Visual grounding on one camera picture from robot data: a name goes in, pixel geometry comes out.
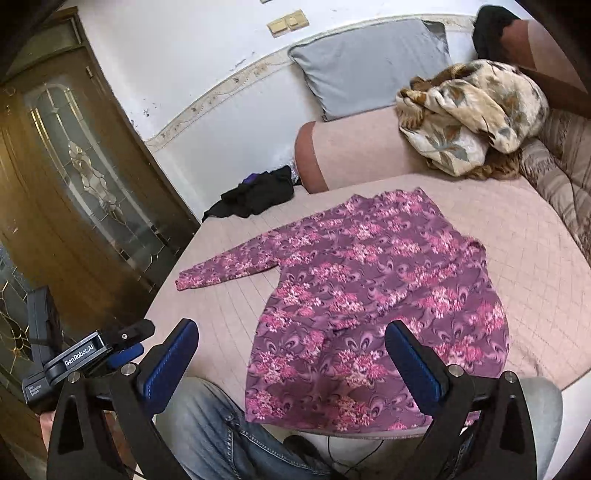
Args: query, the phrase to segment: blue denim jeans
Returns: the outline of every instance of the blue denim jeans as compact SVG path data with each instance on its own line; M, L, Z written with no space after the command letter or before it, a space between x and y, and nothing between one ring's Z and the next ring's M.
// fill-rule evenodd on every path
M544 478L562 422L560 390L544 378L521 380L534 430L538 480ZM244 412L217 386L183 378L165 412L160 435L189 473L199 480L328 480L329 467L302 460Z

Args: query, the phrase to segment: light switch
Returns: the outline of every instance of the light switch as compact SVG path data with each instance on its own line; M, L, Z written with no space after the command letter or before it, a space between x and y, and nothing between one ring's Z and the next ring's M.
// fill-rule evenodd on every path
M278 18L277 20L273 20L271 23L267 24L267 27L269 27L269 30L271 30L271 34L274 37L280 37L284 33L289 32L290 30L284 18Z
M301 28L307 27L308 25L310 25L310 22L308 22L304 12L302 10L298 10L297 12L286 15L283 18L273 20L271 23L267 24L267 27L269 27L269 30L271 30L271 34L274 37L280 37L289 31L299 30Z

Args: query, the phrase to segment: purple floral garment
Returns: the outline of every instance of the purple floral garment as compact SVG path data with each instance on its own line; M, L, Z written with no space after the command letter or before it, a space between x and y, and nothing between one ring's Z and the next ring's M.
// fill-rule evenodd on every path
M248 366L249 421L327 433L428 424L384 346L395 319L446 364L502 372L509 332L485 248L421 189L355 195L183 271L177 289L276 265Z

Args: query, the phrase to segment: decorative wall trim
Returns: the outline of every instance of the decorative wall trim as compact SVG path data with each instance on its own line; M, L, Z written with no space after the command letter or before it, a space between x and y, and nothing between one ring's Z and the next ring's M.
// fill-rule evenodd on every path
M471 17L469 15L439 14L382 17L356 24L346 25L344 27L335 28L333 30L312 35L311 37L295 42L294 44L308 43L327 35L354 30L356 28L362 28L369 25L376 25L395 20L404 20L406 18L419 18L426 21L441 22L445 25L447 31L461 31L467 33L471 33L474 29L473 22L475 20L475 17ZM239 72L218 83L214 88L209 90L207 93L189 105L181 114L177 115L176 118L166 125L166 127L164 127L156 136L147 140L145 144L148 149L152 153L156 153L158 150L164 148L173 138L183 132L183 130L185 130L195 120L198 120L203 115L231 98L233 95L247 87L250 87L259 80L262 80L263 78L290 66L293 62L287 56L287 51L291 47L292 45L267 55L263 59L250 64Z

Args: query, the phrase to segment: blue gripper pad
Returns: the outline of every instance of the blue gripper pad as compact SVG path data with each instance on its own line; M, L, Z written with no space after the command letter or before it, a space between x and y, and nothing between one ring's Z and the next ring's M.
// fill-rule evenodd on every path
M107 365L113 370L117 370L125 364L131 362L134 358L138 358L144 353L144 346L141 343L136 343L125 350L114 353L107 360Z
M396 324L397 322L391 322L386 327L384 340L388 355L421 413L435 416L443 396L441 385Z
M199 343L197 324L182 319L164 343L150 349L139 365L137 391L149 416L162 413Z

